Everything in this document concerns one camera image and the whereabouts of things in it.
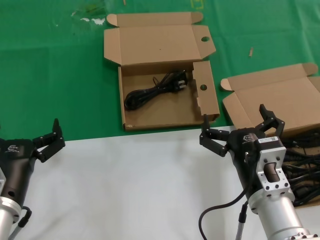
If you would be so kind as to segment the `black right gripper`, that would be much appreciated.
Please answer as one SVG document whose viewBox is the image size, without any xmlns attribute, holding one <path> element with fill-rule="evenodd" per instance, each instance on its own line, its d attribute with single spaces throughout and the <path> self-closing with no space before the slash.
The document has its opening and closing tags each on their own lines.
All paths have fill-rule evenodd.
<svg viewBox="0 0 320 240">
<path fill-rule="evenodd" d="M 220 157 L 225 157 L 229 150 L 242 187 L 246 189 L 250 185 L 245 194 L 247 198 L 262 188 L 256 173 L 259 151 L 252 136 L 260 139 L 263 133 L 274 128 L 273 135 L 281 137 L 285 127 L 285 122 L 277 118 L 273 111 L 267 110 L 264 104 L 260 104 L 259 112 L 263 118 L 262 123 L 255 128 L 242 128 L 231 132 L 210 128 L 209 117 L 204 114 L 199 136 L 199 144 Z"/>
</svg>

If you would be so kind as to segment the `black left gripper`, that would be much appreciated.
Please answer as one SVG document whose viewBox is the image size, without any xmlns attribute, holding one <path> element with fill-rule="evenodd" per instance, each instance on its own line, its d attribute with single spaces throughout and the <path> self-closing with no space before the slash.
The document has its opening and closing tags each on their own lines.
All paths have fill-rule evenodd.
<svg viewBox="0 0 320 240">
<path fill-rule="evenodd" d="M 54 119 L 52 132 L 30 139 L 0 140 L 0 168 L 6 178 L 1 196 L 24 201 L 36 159 L 45 163 L 66 146 L 59 120 Z"/>
</svg>

